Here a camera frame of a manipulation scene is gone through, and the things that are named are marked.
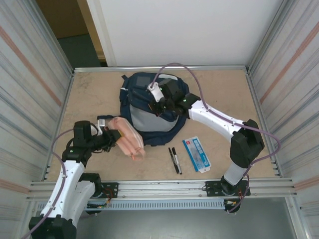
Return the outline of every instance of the pen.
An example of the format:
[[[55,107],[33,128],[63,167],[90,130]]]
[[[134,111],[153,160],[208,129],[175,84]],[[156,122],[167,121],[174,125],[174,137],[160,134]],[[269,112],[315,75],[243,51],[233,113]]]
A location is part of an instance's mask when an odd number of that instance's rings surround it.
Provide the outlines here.
[[[179,174],[182,174],[181,168],[180,168],[180,164],[178,162],[177,154],[176,154],[176,151],[175,151],[175,148],[173,147],[172,150],[173,150],[173,154],[175,156],[175,160],[176,160],[176,164],[177,164],[177,167],[178,167],[178,170],[179,170]]]
[[[171,149],[168,148],[168,150],[169,150],[170,158],[171,158],[171,160],[172,160],[172,162],[173,162],[173,164],[174,164],[174,168],[175,168],[175,170],[176,170],[176,173],[179,173],[178,166],[177,166],[176,163],[175,163],[173,154],[171,153]]]

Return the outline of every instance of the black marker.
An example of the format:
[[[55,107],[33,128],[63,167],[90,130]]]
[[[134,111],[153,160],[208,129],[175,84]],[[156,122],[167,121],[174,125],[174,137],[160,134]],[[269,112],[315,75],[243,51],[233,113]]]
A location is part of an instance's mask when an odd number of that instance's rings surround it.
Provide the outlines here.
[[[181,168],[180,168],[180,164],[178,162],[177,154],[176,154],[176,151],[175,151],[175,148],[173,147],[172,150],[173,150],[173,154],[175,156],[175,160],[176,160],[176,164],[177,164],[177,167],[178,167],[178,170],[179,170],[179,174],[182,174]]]
[[[176,173],[179,173],[178,166],[177,166],[176,163],[175,163],[175,160],[174,160],[173,154],[171,153],[170,148],[168,148],[168,150],[169,150],[169,153],[170,153],[170,158],[171,158],[171,160],[172,160],[172,162],[173,162],[173,164],[174,164],[174,168],[175,168],[175,170],[176,170]]]

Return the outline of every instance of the wooden floor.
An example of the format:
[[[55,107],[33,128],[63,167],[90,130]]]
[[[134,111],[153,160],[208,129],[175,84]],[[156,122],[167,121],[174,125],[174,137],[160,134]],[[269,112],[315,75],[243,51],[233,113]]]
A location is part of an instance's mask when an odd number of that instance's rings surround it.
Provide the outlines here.
[[[258,122],[254,103],[242,70],[194,71],[203,88],[205,100],[216,109],[241,120],[253,119]],[[97,115],[119,115],[119,93],[123,83],[122,75],[128,77],[134,72],[83,72],[76,73],[66,107],[61,132],[73,127],[79,120],[96,123]],[[188,83],[190,91],[199,95],[197,84],[187,71],[165,71],[181,77]],[[56,152],[61,155],[68,140],[68,133],[61,137]],[[198,136],[212,164],[210,171],[195,172],[191,160],[182,143],[183,139]],[[168,147],[175,147],[179,156],[182,175],[176,174],[170,159]],[[230,143],[221,135],[198,122],[188,120],[178,135],[167,145],[146,146],[146,158],[132,161],[118,147],[109,153],[94,154],[86,167],[87,172],[99,173],[106,180],[173,180],[173,179],[218,179],[228,169]],[[264,150],[260,156],[267,154]],[[56,181],[60,165],[53,159],[49,181]],[[274,177],[269,159],[256,164],[251,177]]]

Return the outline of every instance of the blue package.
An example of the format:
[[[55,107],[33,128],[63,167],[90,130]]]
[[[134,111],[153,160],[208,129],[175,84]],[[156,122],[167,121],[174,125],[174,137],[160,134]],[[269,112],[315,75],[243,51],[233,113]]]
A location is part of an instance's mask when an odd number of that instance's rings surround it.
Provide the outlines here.
[[[194,165],[196,172],[207,172],[210,170],[211,163],[198,139],[198,137],[183,140],[184,146]]]

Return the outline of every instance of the backpack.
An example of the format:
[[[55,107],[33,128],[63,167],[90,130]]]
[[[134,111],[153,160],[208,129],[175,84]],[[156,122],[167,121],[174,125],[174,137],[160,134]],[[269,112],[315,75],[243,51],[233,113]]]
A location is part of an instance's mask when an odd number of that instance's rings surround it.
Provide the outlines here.
[[[165,111],[160,116],[153,114],[149,103],[153,99],[147,91],[147,86],[152,82],[156,73],[138,72],[132,76],[122,76],[124,83],[120,89],[121,117],[128,122],[142,136],[144,145],[165,145],[170,142],[184,126],[187,117],[177,116],[175,112]],[[178,87],[185,94],[189,93],[188,85],[179,77],[160,74],[157,82],[166,78],[177,80]],[[98,119],[110,119],[113,116],[98,116]]]

